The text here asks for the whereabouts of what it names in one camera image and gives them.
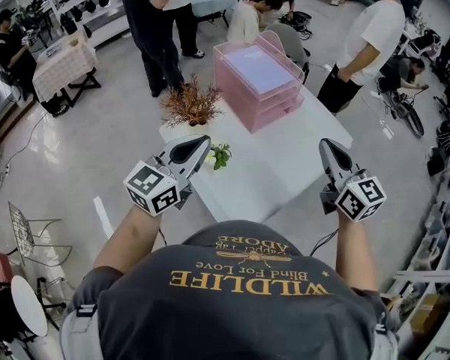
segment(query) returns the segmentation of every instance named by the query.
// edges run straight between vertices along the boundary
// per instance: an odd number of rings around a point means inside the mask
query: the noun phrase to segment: pink acrylic box
[[[258,46],[292,76],[292,81],[259,93],[248,79],[225,57],[235,51]],[[259,34],[252,44],[223,43],[214,47],[215,84],[222,98],[251,132],[291,113],[302,105],[299,94],[304,72],[285,55],[284,48],[272,31]]]

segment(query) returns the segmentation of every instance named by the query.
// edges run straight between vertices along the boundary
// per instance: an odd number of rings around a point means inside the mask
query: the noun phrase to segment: black t-shirt
[[[123,0],[128,24],[137,46],[159,44],[165,34],[165,15],[150,0]]]
[[[22,35],[14,33],[13,31],[10,31],[8,34],[0,33],[0,41],[5,42],[0,43],[0,65],[5,70],[8,70],[7,66],[10,64],[10,60],[23,47]],[[37,62],[33,58],[32,54],[26,50],[16,61],[16,63],[11,66],[10,72],[17,79],[30,76],[33,77],[36,67]]]
[[[68,312],[83,304],[98,304],[105,360],[369,359],[386,311],[377,292],[248,221],[205,228],[126,275],[90,271]]]

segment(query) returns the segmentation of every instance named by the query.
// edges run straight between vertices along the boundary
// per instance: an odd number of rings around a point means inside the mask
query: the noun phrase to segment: tiled floor
[[[364,6],[347,2],[333,7],[322,1],[298,0],[296,9],[313,17],[309,25],[313,37],[304,42],[313,64],[306,86],[317,94],[328,73],[323,65],[333,65],[350,23]],[[224,42],[225,36],[221,20],[199,25],[197,40],[206,57],[181,59],[185,78],[195,73],[204,85],[212,81],[212,47]],[[140,158],[163,145],[158,133],[163,113],[158,100],[150,96],[140,53],[131,37],[109,43],[97,51],[97,57],[96,77],[103,88],[87,91],[60,118],[47,116],[33,133],[30,146],[13,159],[0,191],[0,251],[15,247],[9,201],[28,218],[62,218],[47,232],[51,242],[73,245],[62,268],[72,286],[91,268],[110,226],[116,228],[131,207],[122,185],[124,177]],[[416,98],[425,131],[420,140],[405,124],[385,115],[382,104],[371,96],[373,84],[365,86],[350,108],[338,115],[354,138],[355,158],[379,177],[388,194],[387,203],[367,222],[383,289],[413,251],[434,191],[425,153],[434,144],[435,128],[441,121],[433,96],[440,96],[444,88],[428,70],[420,79],[430,85]],[[16,126],[2,147],[5,161],[26,144],[43,112],[36,106]],[[391,139],[383,133],[384,124],[393,131]],[[322,177],[267,221],[304,254],[336,227],[336,216],[326,217],[321,209],[319,193],[325,183]],[[173,209],[164,215],[162,229],[169,244],[178,244],[211,223],[212,216],[195,195],[181,211]],[[335,241],[316,256],[334,265]],[[25,271],[31,279],[37,268],[27,263]]]

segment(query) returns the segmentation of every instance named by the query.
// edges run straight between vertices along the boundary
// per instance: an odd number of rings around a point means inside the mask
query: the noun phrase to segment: small potted plant
[[[221,90],[210,84],[207,89],[200,90],[196,75],[183,85],[182,92],[171,89],[162,100],[161,105],[167,114],[165,118],[168,127],[188,123],[191,127],[208,124],[212,119],[222,114],[215,103],[220,98]]]
[[[227,161],[232,157],[230,145],[226,143],[212,143],[210,152],[205,158],[205,162],[213,166],[213,169],[219,170],[221,167],[227,166]]]

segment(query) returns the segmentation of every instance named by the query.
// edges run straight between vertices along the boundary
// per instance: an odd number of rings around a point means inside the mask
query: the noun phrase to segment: white wall
[[[433,29],[446,44],[450,38],[450,2],[449,0],[423,0],[418,10],[428,27]]]

